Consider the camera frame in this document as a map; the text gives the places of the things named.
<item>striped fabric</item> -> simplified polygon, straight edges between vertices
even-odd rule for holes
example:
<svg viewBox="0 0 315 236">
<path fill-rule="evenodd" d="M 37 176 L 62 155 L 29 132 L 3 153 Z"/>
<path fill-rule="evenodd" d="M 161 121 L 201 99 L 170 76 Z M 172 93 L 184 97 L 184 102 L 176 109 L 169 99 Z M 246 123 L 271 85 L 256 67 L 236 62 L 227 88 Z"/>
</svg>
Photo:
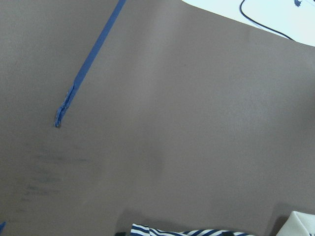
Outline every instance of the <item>striped fabric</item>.
<svg viewBox="0 0 315 236">
<path fill-rule="evenodd" d="M 152 229 L 148 226 L 133 224 L 130 236 L 224 236 L 225 232 L 232 233 L 234 236 L 253 236 L 241 232 L 232 232 L 228 230 L 193 230 L 186 232 L 166 232 L 162 230 Z"/>
</svg>

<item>gray surface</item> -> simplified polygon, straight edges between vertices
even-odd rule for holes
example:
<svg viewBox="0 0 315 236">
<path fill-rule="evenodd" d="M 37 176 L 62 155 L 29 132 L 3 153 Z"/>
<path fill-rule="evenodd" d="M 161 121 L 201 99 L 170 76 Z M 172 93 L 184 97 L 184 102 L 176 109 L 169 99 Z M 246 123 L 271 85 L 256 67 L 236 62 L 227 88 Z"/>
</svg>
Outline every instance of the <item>gray surface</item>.
<svg viewBox="0 0 315 236">
<path fill-rule="evenodd" d="M 165 230 L 274 235 L 315 213 L 315 48 L 191 7 L 0 2 L 4 236 Z"/>
</svg>

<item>torn blue tape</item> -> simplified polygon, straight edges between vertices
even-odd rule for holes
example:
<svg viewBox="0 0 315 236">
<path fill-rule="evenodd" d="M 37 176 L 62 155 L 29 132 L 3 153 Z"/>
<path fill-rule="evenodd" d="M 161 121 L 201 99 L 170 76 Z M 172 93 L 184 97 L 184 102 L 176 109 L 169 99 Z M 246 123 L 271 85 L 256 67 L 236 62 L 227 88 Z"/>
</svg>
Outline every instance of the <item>torn blue tape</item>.
<svg viewBox="0 0 315 236">
<path fill-rule="evenodd" d="M 6 225 L 6 222 L 4 221 L 3 223 L 0 224 L 0 234 L 2 233 L 4 227 Z"/>
<path fill-rule="evenodd" d="M 104 29 L 100 33 L 97 41 L 95 42 L 94 46 L 92 47 L 88 57 L 85 59 L 83 65 L 81 66 L 77 76 L 73 81 L 73 85 L 69 89 L 65 100 L 63 101 L 62 105 L 57 110 L 56 120 L 55 120 L 55 127 L 59 127 L 61 120 L 63 119 L 67 109 L 69 108 L 75 94 L 77 93 L 81 83 L 83 82 L 87 72 L 89 71 L 94 59 L 96 58 L 100 48 L 102 47 L 110 29 L 112 28 L 116 18 L 118 17 L 121 9 L 123 8 L 124 3 L 126 0 L 119 0 L 114 11 L 112 12 L 111 16 L 109 17 Z"/>
</svg>

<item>wire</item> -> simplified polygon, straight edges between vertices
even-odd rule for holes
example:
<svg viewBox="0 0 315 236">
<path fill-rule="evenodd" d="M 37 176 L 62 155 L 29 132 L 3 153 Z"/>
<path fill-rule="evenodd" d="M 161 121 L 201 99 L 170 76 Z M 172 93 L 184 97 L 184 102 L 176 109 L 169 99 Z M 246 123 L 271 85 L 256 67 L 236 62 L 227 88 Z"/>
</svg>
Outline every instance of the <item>wire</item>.
<svg viewBox="0 0 315 236">
<path fill-rule="evenodd" d="M 281 34 L 281 35 L 283 35 L 284 37 L 286 37 L 286 38 L 288 38 L 288 39 L 290 39 L 290 40 L 292 40 L 292 41 L 295 41 L 295 40 L 293 40 L 292 38 L 290 38 L 289 36 L 287 36 L 286 34 L 281 33 L 281 32 L 279 32 L 279 31 L 277 31 L 277 30 L 275 30 L 275 29 L 272 29 L 272 28 L 270 28 L 270 27 L 268 27 L 268 26 L 264 26 L 263 24 L 258 23 L 257 21 L 254 21 L 252 18 L 250 18 L 249 16 L 247 16 L 247 15 L 243 12 L 243 10 L 242 10 L 242 6 L 243 6 L 243 3 L 244 3 L 244 2 L 245 2 L 245 0 L 243 0 L 242 3 L 240 4 L 240 12 L 241 12 L 241 14 L 242 14 L 246 19 L 252 21 L 253 23 L 255 23 L 255 24 L 257 24 L 257 25 L 263 26 L 263 27 L 266 28 L 266 29 L 269 29 L 269 30 L 271 30 L 271 31 L 273 31 L 273 32 L 276 32 L 276 33 L 278 33 L 278 34 Z"/>
</svg>

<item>blue tape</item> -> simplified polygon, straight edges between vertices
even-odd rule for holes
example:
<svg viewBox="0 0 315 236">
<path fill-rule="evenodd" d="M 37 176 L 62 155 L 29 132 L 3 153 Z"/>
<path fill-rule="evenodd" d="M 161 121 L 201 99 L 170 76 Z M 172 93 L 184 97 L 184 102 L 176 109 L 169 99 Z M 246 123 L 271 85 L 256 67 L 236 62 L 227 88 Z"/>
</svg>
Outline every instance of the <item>blue tape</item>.
<svg viewBox="0 0 315 236">
<path fill-rule="evenodd" d="M 3 223 L 0 224 L 0 234 L 2 233 L 4 227 L 6 225 L 6 222 L 4 221 Z"/>
<path fill-rule="evenodd" d="M 100 33 L 97 41 L 95 42 L 94 46 L 92 47 L 88 57 L 85 59 L 83 65 L 81 66 L 77 76 L 73 81 L 73 85 L 69 89 L 67 96 L 62 103 L 62 105 L 57 110 L 56 120 L 55 120 L 55 127 L 59 127 L 61 120 L 63 119 L 67 109 L 69 108 L 74 96 L 76 95 L 81 83 L 83 82 L 87 72 L 89 71 L 94 59 L 96 58 L 100 48 L 102 47 L 110 29 L 112 28 L 116 18 L 118 17 L 124 3 L 126 0 L 119 0 L 114 11 L 112 12 L 111 16 L 109 17 L 104 29 Z"/>
</svg>

